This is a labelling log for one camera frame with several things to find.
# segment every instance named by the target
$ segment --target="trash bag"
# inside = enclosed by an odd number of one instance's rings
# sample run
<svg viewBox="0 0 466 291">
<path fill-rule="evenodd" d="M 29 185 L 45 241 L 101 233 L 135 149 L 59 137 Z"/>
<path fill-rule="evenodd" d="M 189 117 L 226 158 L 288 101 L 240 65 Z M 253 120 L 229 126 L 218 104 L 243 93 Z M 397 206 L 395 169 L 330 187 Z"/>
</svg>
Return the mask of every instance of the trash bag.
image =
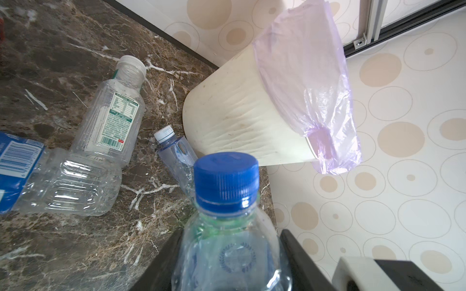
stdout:
<svg viewBox="0 0 466 291">
<path fill-rule="evenodd" d="M 265 89 L 282 118 L 308 138 L 321 174 L 361 163 L 343 45 L 328 2 L 307 0 L 281 13 L 254 41 Z"/>
</svg>

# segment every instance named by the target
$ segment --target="green and white label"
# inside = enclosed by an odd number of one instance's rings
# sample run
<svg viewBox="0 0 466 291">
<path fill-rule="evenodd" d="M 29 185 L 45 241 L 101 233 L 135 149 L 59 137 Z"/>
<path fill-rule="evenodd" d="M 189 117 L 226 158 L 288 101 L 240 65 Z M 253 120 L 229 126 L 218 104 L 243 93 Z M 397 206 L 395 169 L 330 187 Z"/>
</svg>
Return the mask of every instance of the green and white label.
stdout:
<svg viewBox="0 0 466 291">
<path fill-rule="evenodd" d="M 115 92 L 97 143 L 122 151 L 138 107 L 136 100 Z"/>
</svg>

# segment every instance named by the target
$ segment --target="empty bottle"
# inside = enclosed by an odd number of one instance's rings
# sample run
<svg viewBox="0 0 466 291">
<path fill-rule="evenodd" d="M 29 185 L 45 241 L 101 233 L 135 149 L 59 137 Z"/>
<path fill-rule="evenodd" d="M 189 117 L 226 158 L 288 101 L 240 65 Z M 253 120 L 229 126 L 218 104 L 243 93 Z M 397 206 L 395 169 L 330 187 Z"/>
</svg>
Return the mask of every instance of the empty bottle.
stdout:
<svg viewBox="0 0 466 291">
<path fill-rule="evenodd" d="M 0 214 L 99 216 L 115 202 L 121 178 L 117 163 L 0 132 Z"/>
<path fill-rule="evenodd" d="M 124 167 L 131 159 L 145 111 L 139 93 L 146 67 L 137 58 L 124 55 L 113 79 L 104 81 L 84 116 L 71 145 L 73 152 L 90 152 Z"/>
<path fill-rule="evenodd" d="M 198 212 L 185 226 L 173 291 L 289 291 L 291 273 L 270 218 L 257 207 L 259 166 L 248 154 L 194 165 Z"/>
<path fill-rule="evenodd" d="M 158 156 L 167 166 L 172 176 L 177 180 L 181 190 L 194 204 L 194 173 L 193 166 L 198 157 L 194 153 L 186 137 L 176 137 L 170 125 L 154 133 L 162 148 L 157 151 Z"/>
</svg>

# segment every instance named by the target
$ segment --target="blue bottle cap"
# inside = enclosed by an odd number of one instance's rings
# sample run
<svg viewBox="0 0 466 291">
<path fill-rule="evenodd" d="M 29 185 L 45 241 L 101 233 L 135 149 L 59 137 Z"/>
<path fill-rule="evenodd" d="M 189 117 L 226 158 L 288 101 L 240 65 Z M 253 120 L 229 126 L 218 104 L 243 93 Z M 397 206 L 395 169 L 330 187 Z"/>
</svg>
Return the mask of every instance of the blue bottle cap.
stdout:
<svg viewBox="0 0 466 291">
<path fill-rule="evenodd" d="M 244 153 L 207 155 L 194 164 L 194 183 L 199 207 L 219 214 L 239 212 L 256 201 L 259 162 Z"/>
</svg>

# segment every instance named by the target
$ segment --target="marble surface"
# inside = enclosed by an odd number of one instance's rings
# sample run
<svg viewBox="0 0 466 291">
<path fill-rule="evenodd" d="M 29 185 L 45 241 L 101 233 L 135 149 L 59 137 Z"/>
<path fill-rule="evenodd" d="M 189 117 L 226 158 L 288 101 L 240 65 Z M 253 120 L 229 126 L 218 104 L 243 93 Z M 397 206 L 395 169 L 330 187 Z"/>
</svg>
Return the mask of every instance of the marble surface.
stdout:
<svg viewBox="0 0 466 291">
<path fill-rule="evenodd" d="M 99 0 L 2 1 L 0 17 L 0 130 L 50 148 L 69 148 L 122 55 L 148 67 L 147 110 L 112 210 L 0 217 L 1 289 L 127 290 L 194 211 L 157 159 L 152 134 L 166 124 L 183 134 L 184 98 L 213 69 Z M 260 173 L 260 207 L 274 221 L 267 170 Z"/>
</svg>

